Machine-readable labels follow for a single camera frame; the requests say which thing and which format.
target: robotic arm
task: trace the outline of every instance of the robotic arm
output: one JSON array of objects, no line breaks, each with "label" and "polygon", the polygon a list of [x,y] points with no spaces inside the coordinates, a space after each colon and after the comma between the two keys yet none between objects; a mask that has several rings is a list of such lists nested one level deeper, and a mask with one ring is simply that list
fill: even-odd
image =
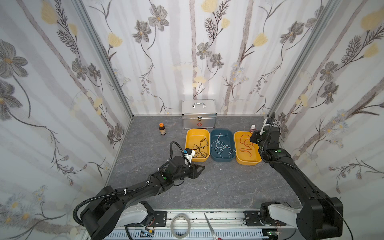
[{"label": "robotic arm", "polygon": [[[172,144],[176,144],[182,156],[172,158]],[[176,142],[170,144],[170,157],[165,164],[158,168],[158,171],[149,175],[146,181],[136,185],[114,190],[111,186],[104,187],[97,196],[87,199],[77,205],[73,211],[74,220],[85,226],[92,240],[102,240],[115,228],[127,225],[129,223],[142,220],[142,223],[148,225],[152,216],[148,213],[153,210],[145,202],[137,204],[140,200],[159,195],[174,185],[176,180],[184,180],[186,177],[195,179],[204,170],[204,166],[192,164],[191,160],[194,156],[194,151],[191,149],[182,150]],[[83,205],[89,203],[81,212],[80,218],[77,215],[78,210]],[[122,215],[127,206],[132,206],[136,211],[137,218],[124,219]]]},{"label": "robotic arm", "polygon": [[299,197],[303,208],[298,211],[277,202],[263,203],[260,209],[262,220],[279,220],[294,226],[308,240],[341,236],[343,204],[337,197],[329,197],[315,186],[296,166],[287,151],[279,147],[281,132],[273,126],[274,120],[275,113],[272,113],[265,120],[263,128],[252,134],[250,141],[258,144],[262,160],[284,177]]}]

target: black mounting plate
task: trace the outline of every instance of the black mounting plate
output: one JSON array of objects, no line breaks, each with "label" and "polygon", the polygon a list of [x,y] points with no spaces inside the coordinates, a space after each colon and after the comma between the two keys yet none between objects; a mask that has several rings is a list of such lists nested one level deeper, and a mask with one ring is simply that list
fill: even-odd
[{"label": "black mounting plate", "polygon": [[[155,221],[148,227],[165,227],[167,223],[167,211],[155,211]],[[128,224],[127,227],[142,227],[139,223]]]},{"label": "black mounting plate", "polygon": [[[259,211],[244,211],[245,221],[246,221],[248,227],[265,226],[260,222],[260,217],[259,217],[258,213],[259,213]],[[285,223],[283,223],[281,221],[278,221],[278,223],[279,223],[279,226],[285,226],[286,225]],[[271,227],[272,226],[277,227],[277,223],[273,222],[270,226]]]}]

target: brown bottle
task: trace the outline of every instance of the brown bottle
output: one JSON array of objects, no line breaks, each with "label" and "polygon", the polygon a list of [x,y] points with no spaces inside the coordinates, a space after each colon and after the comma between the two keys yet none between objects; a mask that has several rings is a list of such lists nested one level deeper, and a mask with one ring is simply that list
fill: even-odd
[{"label": "brown bottle", "polygon": [[162,123],[159,124],[159,130],[160,130],[161,135],[166,134],[166,128],[164,127],[164,124],[162,124]]}]

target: clear adhesive tape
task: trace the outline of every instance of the clear adhesive tape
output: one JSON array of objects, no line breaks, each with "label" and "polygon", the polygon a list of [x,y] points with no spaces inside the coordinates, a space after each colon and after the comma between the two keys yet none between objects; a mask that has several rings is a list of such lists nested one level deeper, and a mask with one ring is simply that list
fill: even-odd
[{"label": "clear adhesive tape", "polygon": [[[187,230],[187,233],[184,234],[184,235],[182,235],[182,236],[177,235],[177,234],[175,233],[174,228],[173,228],[173,226],[174,226],[174,224],[175,224],[175,221],[176,221],[176,220],[179,220],[179,219],[185,219],[185,220],[187,221],[187,223],[188,223],[188,230]],[[176,217],[174,217],[174,218],[172,219],[172,222],[170,223],[170,231],[171,231],[172,235],[173,235],[175,238],[178,238],[178,239],[183,239],[183,238],[185,238],[185,237],[189,234],[189,232],[191,231],[191,222],[189,221],[189,218],[188,218],[185,214],[179,214],[179,215],[177,215]]]}]

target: dark blue plastic bin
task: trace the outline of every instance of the dark blue plastic bin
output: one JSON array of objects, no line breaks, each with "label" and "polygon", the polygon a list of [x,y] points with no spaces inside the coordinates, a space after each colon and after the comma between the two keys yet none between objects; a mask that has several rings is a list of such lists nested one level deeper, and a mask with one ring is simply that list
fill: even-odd
[{"label": "dark blue plastic bin", "polygon": [[[228,145],[229,148],[225,148],[221,154],[220,149],[215,149],[216,147],[221,147],[222,145]],[[226,129],[214,129],[211,132],[211,157],[214,161],[217,162],[230,162],[232,159],[236,157],[236,152],[231,150],[235,150],[235,140],[233,138],[233,133]]]}]

